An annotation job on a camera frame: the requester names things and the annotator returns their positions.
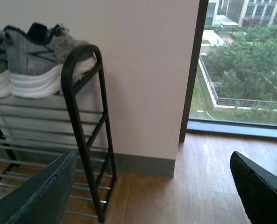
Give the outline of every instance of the white wall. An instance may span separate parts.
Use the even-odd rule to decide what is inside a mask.
[[[0,29],[63,23],[103,55],[116,153],[175,159],[199,0],[0,0]]]

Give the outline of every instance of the shoe rack frame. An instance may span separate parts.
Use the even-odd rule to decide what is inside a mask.
[[[73,71],[77,62],[80,61],[81,57],[88,52],[93,52],[95,55],[97,62],[94,67],[84,73],[83,77],[73,83],[72,76]],[[79,91],[88,83],[90,80],[98,75],[99,76],[99,85],[101,91],[102,98],[102,106],[103,111],[95,112],[90,110],[83,110],[78,108],[76,95]],[[82,164],[83,169],[76,169],[76,174],[85,175],[85,179],[87,183],[77,183],[74,182],[73,187],[79,190],[87,190],[90,191],[91,198],[83,198],[80,196],[70,195],[73,199],[86,200],[88,202],[92,202],[96,214],[88,214],[78,211],[66,210],[66,213],[74,214],[74,215],[82,215],[86,217],[94,217],[99,220],[99,222],[103,223],[105,221],[105,212],[108,207],[108,203],[114,188],[114,183],[117,181],[117,174],[115,168],[115,160],[114,160],[114,151],[112,144],[112,136],[110,130],[110,122],[108,115],[108,106],[107,106],[107,96],[105,89],[105,80],[104,80],[104,70],[103,70],[103,62],[101,52],[98,47],[94,45],[81,45],[76,47],[67,57],[64,62],[61,76],[61,86],[64,101],[66,104],[66,108],[58,108],[58,107],[50,107],[50,106],[36,106],[36,105],[16,105],[11,103],[4,103],[4,101],[0,100],[0,106],[6,107],[20,107],[21,109],[39,109],[39,110],[48,110],[52,112],[55,116],[53,118],[46,118],[44,116],[40,116],[38,114],[32,113],[30,116],[24,116],[19,114],[10,114],[6,112],[0,112],[0,118],[9,117],[12,119],[35,119],[35,120],[43,120],[44,122],[48,122],[48,120],[52,122],[58,123],[70,123],[73,129],[73,132],[62,132],[62,131],[53,131],[53,130],[36,130],[35,128],[28,127],[15,127],[12,125],[0,125],[0,150],[6,152],[8,158],[0,158],[0,162],[7,163],[8,166],[0,172],[0,187],[7,188],[17,188],[18,186],[2,183],[4,179],[14,179],[14,180],[27,180],[29,179],[28,175],[17,174],[12,172],[13,168],[18,166],[33,166],[37,168],[44,168],[46,165],[37,163],[37,162],[29,162],[18,159],[16,156],[16,151],[27,152],[29,154],[35,153],[50,155],[50,156],[60,156],[65,151],[70,150],[71,148],[77,151],[78,160],[81,161],[79,163]],[[67,112],[69,119],[58,119],[56,118],[56,114],[58,112]],[[80,113],[84,114],[97,114],[100,119],[97,122],[87,122],[81,119]],[[94,125],[92,133],[85,133],[84,126],[86,125]],[[101,128],[106,127],[106,136],[107,136],[107,145],[106,147],[99,147],[94,145],[94,141],[100,133]],[[54,139],[51,140],[42,140],[38,138],[29,138],[24,136],[15,136],[11,137],[10,135],[4,134],[3,130],[18,130],[25,132],[34,132],[38,134],[50,134],[50,135],[61,135],[75,137],[75,144],[65,144],[60,141],[56,141]],[[94,158],[94,152],[97,151],[97,154],[101,154],[104,158]],[[98,168],[93,166],[94,163],[100,163]],[[102,180],[104,178],[109,178],[109,186],[102,186]]]

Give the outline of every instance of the baseboard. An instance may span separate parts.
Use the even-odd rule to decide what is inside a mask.
[[[125,154],[114,156],[117,171],[170,178],[174,176],[176,160]]]
[[[26,161],[43,161],[52,162],[56,159],[54,156],[39,155],[39,154],[29,154],[20,153],[23,160]],[[91,156],[95,158],[104,158],[104,153],[91,152]],[[174,168],[176,160],[153,158],[146,156],[137,155],[126,155],[126,154],[114,154],[116,169],[119,172],[125,173],[135,173],[142,175],[154,175],[161,177],[173,178]],[[99,162],[93,162],[93,167],[100,166]]]

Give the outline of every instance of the fence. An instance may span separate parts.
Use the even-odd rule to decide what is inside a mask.
[[[252,108],[259,106],[260,108],[269,108],[277,109],[277,102],[266,101],[266,100],[250,100],[250,99],[234,99],[234,98],[220,98],[217,95],[217,92],[213,86],[213,83],[209,77],[208,71],[204,64],[204,61],[199,56],[199,66],[202,71],[203,77],[205,79],[207,88],[209,90],[213,105],[215,107],[235,107],[238,104],[239,107]]]

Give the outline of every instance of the grass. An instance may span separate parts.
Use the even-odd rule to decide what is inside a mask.
[[[202,40],[202,44],[211,44],[208,40]]]
[[[270,117],[266,119],[266,115],[258,115],[253,120],[249,117],[240,117],[239,120],[235,119],[235,112],[232,110],[220,112],[213,111],[211,97],[206,86],[204,77],[198,67],[196,81],[194,83],[194,90],[192,95],[192,104],[190,109],[189,118],[198,119],[215,119],[220,121],[234,121],[234,122],[247,122],[259,124],[272,124],[277,125],[277,112],[272,112]],[[197,110],[203,110],[203,113],[197,113]]]

